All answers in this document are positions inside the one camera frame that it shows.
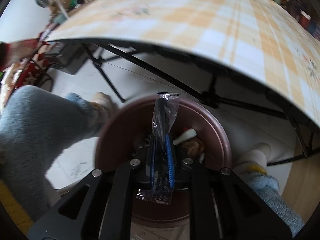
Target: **table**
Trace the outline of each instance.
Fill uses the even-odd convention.
[[[305,143],[299,124],[320,127],[320,46],[299,23],[272,0],[97,0],[57,28],[48,41],[94,43],[117,56],[94,58],[94,66],[125,101],[101,69],[122,57],[164,78],[201,103],[229,104],[288,119],[297,132],[302,154],[275,165],[318,153]],[[125,53],[115,46],[132,47]],[[211,87],[199,93],[134,57],[156,52],[192,61],[212,73]],[[228,75],[263,93],[283,111],[219,97],[216,79]]]

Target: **plastic wrapper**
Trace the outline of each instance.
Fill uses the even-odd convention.
[[[170,205],[174,188],[174,148],[170,136],[171,127],[178,115],[180,94],[158,93],[152,117],[152,134],[155,137],[152,150],[151,190],[139,190],[137,198]]]

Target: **person's leg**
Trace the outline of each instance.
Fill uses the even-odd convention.
[[[97,135],[112,114],[103,110],[75,94],[65,99],[33,86],[10,98],[0,118],[0,173],[34,221],[49,209],[46,171],[64,149]]]
[[[289,226],[292,236],[295,236],[304,222],[279,195],[277,179],[267,175],[267,158],[270,152],[268,144],[257,145],[236,161],[233,171]]]

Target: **black metal table frame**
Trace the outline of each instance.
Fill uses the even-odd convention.
[[[292,158],[285,159],[285,160],[270,162],[270,163],[268,163],[268,166],[274,166],[274,165],[278,165],[278,164],[289,163],[289,162],[305,159],[305,158],[311,157],[314,154],[320,153],[320,147],[318,147],[316,149],[313,149],[313,147],[312,147],[312,140],[313,140],[315,132],[313,132],[313,131],[310,132],[310,139],[309,139],[308,144],[306,144],[305,141],[304,141],[304,138],[302,136],[299,124],[295,120],[295,118],[292,116],[292,113],[290,111],[288,111],[287,109],[284,109],[281,106],[280,106],[280,108],[283,110],[283,112],[277,111],[277,110],[274,110],[274,109],[270,109],[270,108],[266,108],[266,107],[263,107],[263,106],[258,106],[258,105],[254,105],[254,104],[238,101],[238,100],[233,100],[233,99],[229,99],[229,98],[220,97],[219,95],[217,95],[215,93],[215,84],[216,84],[216,81],[217,81],[217,76],[216,75],[214,75],[213,78],[212,78],[209,90],[205,91],[205,92],[203,92],[201,94],[201,93],[195,91],[194,89],[192,89],[191,87],[187,86],[183,82],[181,82],[181,81],[177,80],[176,78],[170,76],[169,74],[167,74],[167,73],[165,73],[165,72],[153,67],[152,65],[142,61],[141,59],[138,59],[138,58],[133,56],[135,54],[153,52],[153,51],[151,51],[149,49],[147,49],[147,50],[135,49],[135,50],[132,50],[132,51],[129,51],[129,52],[124,52],[124,51],[122,51],[120,49],[117,49],[116,47],[112,46],[109,42],[105,42],[105,41],[101,41],[101,40],[89,41],[90,43],[93,43],[93,44],[97,45],[98,47],[102,48],[98,58],[95,58],[93,56],[93,54],[90,52],[90,50],[87,48],[88,41],[87,40],[81,40],[81,42],[83,43],[83,48],[86,51],[86,53],[88,54],[88,56],[91,59],[93,65],[95,66],[95,68],[100,72],[102,77],[109,84],[111,89],[118,96],[118,98],[121,100],[122,103],[124,103],[126,101],[126,99],[124,99],[121,96],[119,91],[116,89],[116,87],[113,85],[111,80],[108,78],[108,76],[105,74],[105,72],[101,68],[103,63],[106,63],[106,62],[109,62],[109,61],[112,61],[112,60],[115,60],[115,59],[119,59],[119,58],[126,59],[126,60],[136,64],[137,66],[142,67],[142,68],[148,70],[149,72],[151,72],[151,73],[163,78],[164,80],[170,82],[171,84],[175,85],[176,87],[180,88],[181,90],[183,90],[183,91],[187,92],[188,94],[192,95],[194,98],[199,100],[199,102],[204,104],[204,105],[207,105],[207,106],[210,106],[210,107],[213,107],[213,108],[218,108],[220,104],[225,104],[225,105],[240,107],[240,108],[243,108],[243,109],[247,109],[247,110],[255,111],[255,112],[258,112],[258,113],[267,114],[267,115],[271,115],[271,116],[274,116],[274,117],[278,117],[278,118],[281,118],[281,119],[288,120],[290,122],[290,124],[292,125],[294,131],[296,132],[297,138],[298,138],[298,140],[300,142],[300,145],[301,145],[301,148],[302,148],[302,154],[298,155],[298,156],[294,156]],[[101,54],[102,54],[102,52],[104,50],[107,50],[107,51],[115,54],[116,56],[104,59],[101,56]]]

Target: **wooden floor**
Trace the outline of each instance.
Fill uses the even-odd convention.
[[[301,131],[308,142],[309,133],[303,127]],[[316,147],[320,147],[319,135],[313,140],[313,149]],[[301,146],[297,141],[295,155],[301,153]],[[282,197],[305,222],[308,221],[320,201],[320,154],[292,163]]]

